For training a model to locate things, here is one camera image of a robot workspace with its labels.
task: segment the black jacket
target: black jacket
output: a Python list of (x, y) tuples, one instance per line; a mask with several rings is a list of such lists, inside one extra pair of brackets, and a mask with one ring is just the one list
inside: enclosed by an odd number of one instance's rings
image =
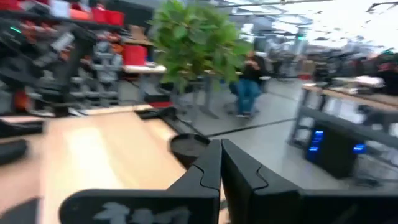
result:
[(264, 59), (257, 55), (253, 56), (252, 60), (254, 60), (258, 64), (260, 69), (255, 70), (253, 66), (245, 65), (245, 67), (243, 68), (243, 74), (240, 75), (239, 78), (253, 80), (260, 83), (260, 77), (266, 75), (266, 64), (264, 62)]

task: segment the blue jeans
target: blue jeans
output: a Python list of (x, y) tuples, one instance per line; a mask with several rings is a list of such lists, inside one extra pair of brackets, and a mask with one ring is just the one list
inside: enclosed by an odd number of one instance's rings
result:
[(238, 114), (251, 113), (254, 101), (261, 94), (259, 85), (252, 80), (240, 79), (236, 84)]

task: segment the desk surface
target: desk surface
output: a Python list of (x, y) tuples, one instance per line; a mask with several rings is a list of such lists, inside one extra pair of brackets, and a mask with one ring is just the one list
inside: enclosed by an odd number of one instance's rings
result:
[[(302, 88), (310, 91), (320, 91), (320, 88), (317, 87), (314, 83), (304, 84)], [(353, 95), (349, 94), (347, 89), (342, 87), (322, 90), (322, 93), (336, 98), (352, 100), (357, 103), (372, 106), (382, 110), (398, 110), (398, 96), (388, 96), (383, 94)]]
[[(26, 159), (0, 168), (0, 213), (41, 197), (37, 223), (58, 224), (59, 205), (74, 192), (166, 189), (185, 173), (168, 151), (174, 131), (131, 111), (50, 119), (45, 132), (25, 138), (32, 147)], [(226, 211), (220, 215), (226, 223)]]

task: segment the potted plant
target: potted plant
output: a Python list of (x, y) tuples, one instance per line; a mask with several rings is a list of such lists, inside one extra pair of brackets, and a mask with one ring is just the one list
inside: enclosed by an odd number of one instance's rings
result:
[(167, 68), (165, 82), (178, 82), (183, 88), (207, 70), (227, 83), (238, 79), (235, 69), (243, 66), (242, 56), (250, 48), (238, 39), (228, 15), (211, 5), (168, 0), (150, 23), (160, 51), (157, 62)]

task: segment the person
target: person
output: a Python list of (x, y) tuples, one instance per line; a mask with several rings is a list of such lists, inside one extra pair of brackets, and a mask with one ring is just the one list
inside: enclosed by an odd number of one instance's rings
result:
[(251, 50), (246, 54), (243, 73), (239, 76), (238, 82), (234, 84), (238, 96), (238, 116), (250, 116), (252, 114), (254, 101), (261, 94), (260, 77), (264, 75), (264, 72), (264, 59), (255, 55), (254, 51)]

